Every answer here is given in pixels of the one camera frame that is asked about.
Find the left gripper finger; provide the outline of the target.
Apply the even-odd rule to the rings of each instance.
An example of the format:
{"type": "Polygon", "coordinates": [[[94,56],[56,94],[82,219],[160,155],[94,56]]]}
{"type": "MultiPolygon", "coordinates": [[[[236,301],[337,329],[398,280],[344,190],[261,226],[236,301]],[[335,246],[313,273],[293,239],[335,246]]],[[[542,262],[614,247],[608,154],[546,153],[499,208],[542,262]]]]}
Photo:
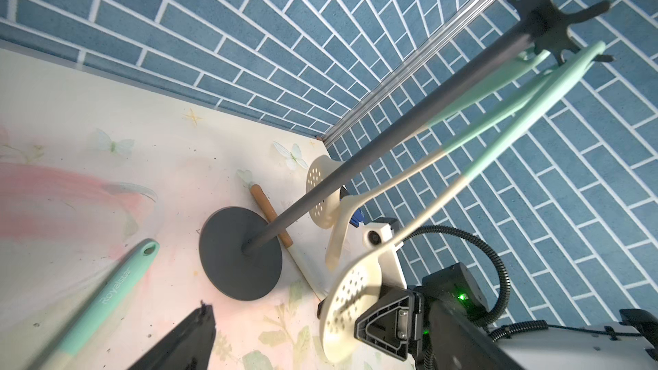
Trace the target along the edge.
{"type": "Polygon", "coordinates": [[[129,370],[208,369],[215,338],[214,310],[202,303],[129,370]]]}

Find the dark grey utensil rack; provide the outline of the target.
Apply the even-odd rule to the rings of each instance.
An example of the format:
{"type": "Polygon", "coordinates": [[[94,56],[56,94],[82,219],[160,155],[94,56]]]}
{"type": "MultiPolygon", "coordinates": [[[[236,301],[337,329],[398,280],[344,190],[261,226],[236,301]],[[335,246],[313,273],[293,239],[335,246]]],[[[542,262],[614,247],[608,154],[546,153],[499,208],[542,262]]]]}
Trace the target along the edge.
{"type": "Polygon", "coordinates": [[[570,36],[570,27],[594,19],[610,10],[608,0],[575,13],[565,13],[553,0],[507,0],[519,21],[453,74],[429,96],[370,144],[345,161],[273,221],[242,207],[226,207],[214,213],[200,231],[200,263],[212,285],[238,301],[255,301],[269,294],[279,282],[283,268],[281,249],[289,245],[286,229],[319,205],[331,193],[385,153],[403,143],[475,85],[503,67],[517,67],[524,51],[539,60],[543,52],[553,55],[559,66],[563,53],[576,55],[582,48],[570,36]]]}

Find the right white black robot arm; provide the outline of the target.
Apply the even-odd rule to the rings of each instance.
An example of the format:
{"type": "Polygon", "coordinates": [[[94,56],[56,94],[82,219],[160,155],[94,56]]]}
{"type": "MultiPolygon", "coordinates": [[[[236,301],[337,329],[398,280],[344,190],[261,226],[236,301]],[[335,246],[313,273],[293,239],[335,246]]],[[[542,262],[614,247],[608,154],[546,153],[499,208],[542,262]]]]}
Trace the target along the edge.
{"type": "Polygon", "coordinates": [[[619,322],[589,327],[526,320],[495,326],[512,287],[505,265],[483,240],[448,226],[423,226],[416,236],[455,236],[479,248],[500,279],[488,308],[462,263],[435,272],[421,285],[384,286],[357,320],[353,336],[417,369],[655,369],[657,319],[642,309],[620,310],[619,322]]]}

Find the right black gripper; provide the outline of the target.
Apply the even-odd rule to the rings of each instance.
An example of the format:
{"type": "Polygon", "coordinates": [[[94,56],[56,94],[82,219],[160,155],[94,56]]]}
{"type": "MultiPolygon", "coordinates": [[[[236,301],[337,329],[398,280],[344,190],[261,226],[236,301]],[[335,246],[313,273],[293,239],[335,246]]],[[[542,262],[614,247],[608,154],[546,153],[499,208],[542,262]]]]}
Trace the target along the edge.
{"type": "Polygon", "coordinates": [[[355,324],[356,340],[416,369],[507,369],[509,356],[488,335],[509,303],[509,275],[498,267],[500,293],[489,308],[476,279],[457,263],[413,289],[386,286],[355,324]]]}

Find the vertical mint skimmer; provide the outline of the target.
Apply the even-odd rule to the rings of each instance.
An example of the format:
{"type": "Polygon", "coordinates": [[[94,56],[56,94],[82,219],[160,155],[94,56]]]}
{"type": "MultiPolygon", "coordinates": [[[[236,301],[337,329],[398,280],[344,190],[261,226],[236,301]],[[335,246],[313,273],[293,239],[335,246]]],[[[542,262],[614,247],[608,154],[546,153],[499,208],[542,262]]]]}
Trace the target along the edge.
{"type": "MultiPolygon", "coordinates": [[[[559,79],[562,80],[563,97],[584,77],[592,63],[594,63],[595,58],[603,54],[605,50],[606,45],[601,41],[597,41],[591,46],[579,51],[565,64],[557,68],[557,72],[561,74],[559,79]]],[[[548,105],[551,106],[550,109],[561,99],[553,103],[548,102],[548,105]]],[[[548,109],[548,106],[543,109],[540,108],[540,112],[546,114],[550,109],[548,109]]],[[[478,158],[474,159],[464,171],[467,171],[478,158]]],[[[382,270],[379,263],[380,256],[389,250],[394,251],[399,243],[407,239],[435,213],[442,209],[445,204],[458,195],[464,187],[470,184],[464,185],[461,190],[459,190],[460,187],[457,184],[453,185],[460,178],[462,172],[433,203],[427,206],[412,222],[407,224],[402,231],[392,239],[385,241],[368,251],[368,253],[361,256],[358,260],[352,262],[344,269],[339,279],[336,280],[328,293],[327,299],[325,299],[320,313],[320,342],[328,361],[333,363],[344,361],[356,349],[356,320],[379,300],[380,289],[383,283],[382,270]]]]}

